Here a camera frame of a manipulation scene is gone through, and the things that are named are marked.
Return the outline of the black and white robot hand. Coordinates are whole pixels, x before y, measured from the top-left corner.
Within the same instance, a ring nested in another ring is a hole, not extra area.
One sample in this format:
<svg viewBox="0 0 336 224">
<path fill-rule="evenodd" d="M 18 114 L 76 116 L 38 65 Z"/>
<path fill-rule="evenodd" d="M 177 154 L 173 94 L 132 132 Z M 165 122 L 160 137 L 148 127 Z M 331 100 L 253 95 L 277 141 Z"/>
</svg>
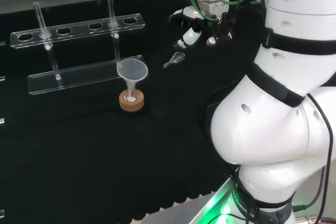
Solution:
<svg viewBox="0 0 336 224">
<path fill-rule="evenodd" d="M 211 30 L 207 38 L 208 46 L 218 45 L 234 38 L 234 21 L 229 15 L 229 6 L 219 1 L 199 3 L 200 11 L 193 5 L 175 11 L 170 19 L 188 25 L 182 38 L 176 41 L 176 47 L 186 49 L 195 45 L 202 36 L 204 28 Z"/>
</svg>

